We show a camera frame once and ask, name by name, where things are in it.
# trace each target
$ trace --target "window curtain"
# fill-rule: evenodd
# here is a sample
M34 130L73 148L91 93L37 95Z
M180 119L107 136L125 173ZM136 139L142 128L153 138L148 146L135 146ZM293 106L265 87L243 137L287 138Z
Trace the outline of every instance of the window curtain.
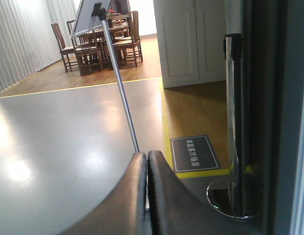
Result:
M72 41L70 39L67 21L74 20L76 17L75 0L47 0L47 4L51 21L58 23L66 46L71 46Z
M72 0L0 0L0 92L60 59L51 22L70 46L66 21L75 13Z

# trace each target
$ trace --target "wooden chair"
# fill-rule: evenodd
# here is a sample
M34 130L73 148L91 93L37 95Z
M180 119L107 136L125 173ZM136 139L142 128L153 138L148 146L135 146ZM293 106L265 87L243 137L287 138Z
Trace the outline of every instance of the wooden chair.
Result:
M127 31L124 32L124 37L119 38L119 41L131 40L131 25L132 25L132 17L129 14L129 18L123 18L123 24L129 24Z
M114 26L119 26L119 25L127 24L127 20L125 18L122 18L122 14L121 13L114 13L114 14L112 14L112 23L113 23L113 27L114 27ZM117 39L117 40L119 40L121 38L124 38L125 35L127 35L127 36L129 35L128 28L124 29L123 31L114 33L114 38Z
M72 33L72 30L73 30L73 27L74 27L74 22L75 22L75 20L71 20L71 21L66 22L67 23L67 28L68 28L68 31L69 31L69 35L71 35L71 33ZM80 47L80 44L77 43L76 38L71 38L71 40L72 40L73 47L76 47L76 48Z
M84 34L79 36L81 47L76 49L75 55L78 62L80 75L89 74L91 68L99 66L103 70L102 56L100 47L96 43L97 39L94 34Z
M69 57L68 57L69 54L74 54L76 49L73 46L72 47L67 47L65 45L65 41L64 41L63 35L60 32L58 23L51 23L51 26L52 26L53 32L55 34L55 37L57 39L59 52L62 56L62 61L64 63L65 70L66 70L66 72L68 72L67 67L69 67L71 69L72 66L77 65L77 61L71 62Z
M131 29L130 40L120 40L114 43L113 46L116 54L119 54L119 51L123 52L123 59L121 62L126 64L127 62L134 61L135 66L138 66L137 57L140 57L141 62L143 62L143 56L141 51L141 40L139 36L138 11L130 12L130 29Z

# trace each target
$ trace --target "yellow floor line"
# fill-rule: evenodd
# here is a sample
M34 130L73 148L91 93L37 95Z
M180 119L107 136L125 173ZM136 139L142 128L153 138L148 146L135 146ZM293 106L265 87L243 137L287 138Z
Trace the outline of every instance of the yellow floor line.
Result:
M162 94L162 124L163 124L163 138L164 138L164 158L167 161L168 165L173 169L173 159L172 159L172 148L170 140L170 131L168 125L168 108L167 102L164 94L164 87L162 79L160 78L160 89ZM246 173L251 173L252 169L250 166L246 167ZM205 176L218 176L218 175L229 175L229 169L217 169L217 170L203 170L203 171L194 171L194 172L184 172L176 173L176 176L180 179L185 178L197 178Z
M160 79L160 77L152 77L152 78L144 78L144 79L138 79L138 80L132 80L132 81L125 81L123 83L139 82L139 81L152 80L152 79ZM75 89L86 88L86 87L100 87L100 86L107 86L107 85L113 85L113 84L117 84L117 82L106 83L106 84L98 84L98 85L91 85L91 86L84 86L84 87L63 88L63 89L59 89L59 90L51 90L51 91L44 91L44 92L33 92L33 93L26 93L26 94L15 94L15 95L9 95L9 96L0 97L0 99L2 99L2 98L8 98L8 97L15 97L15 96L30 95L30 94L42 94L42 93L48 93L48 92L75 90Z

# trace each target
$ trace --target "cabinet door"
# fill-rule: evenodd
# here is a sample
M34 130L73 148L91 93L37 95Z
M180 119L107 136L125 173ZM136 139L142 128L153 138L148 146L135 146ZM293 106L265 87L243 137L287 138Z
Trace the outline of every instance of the cabinet door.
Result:
M205 83L225 80L224 0L196 0L196 18L200 81Z
M154 0L164 87L199 80L194 0Z

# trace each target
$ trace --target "silver pole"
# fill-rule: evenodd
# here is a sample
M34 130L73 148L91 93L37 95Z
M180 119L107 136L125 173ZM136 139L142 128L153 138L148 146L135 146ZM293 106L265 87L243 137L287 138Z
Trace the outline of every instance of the silver pole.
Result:
M228 154L230 163L229 178L213 181L206 195L210 205L233 221L250 221L256 218L258 208L253 205L253 176L245 173L243 156L242 114L244 114L241 96L241 34L225 36L225 59L227 77L228 111Z
M131 134L131 138L132 138L133 147L134 147L135 152L139 152L139 146L138 146L136 134L134 132L133 123L132 123L132 119L131 119L131 114L130 114L127 98L126 98L126 95L125 95L123 81L122 81L122 78L121 78L121 74L119 72L118 63L117 63L115 51L114 51L114 48L113 48L111 35L109 33L109 28L107 26L106 20L101 21L101 23L102 23L102 27L103 27L105 40L106 40L106 45L108 47L109 56L111 58L113 70L115 72L115 76L116 76L116 79L117 79L119 92L121 94L124 110L125 110L125 113L126 113L127 122L128 122L129 130L130 130L130 134Z

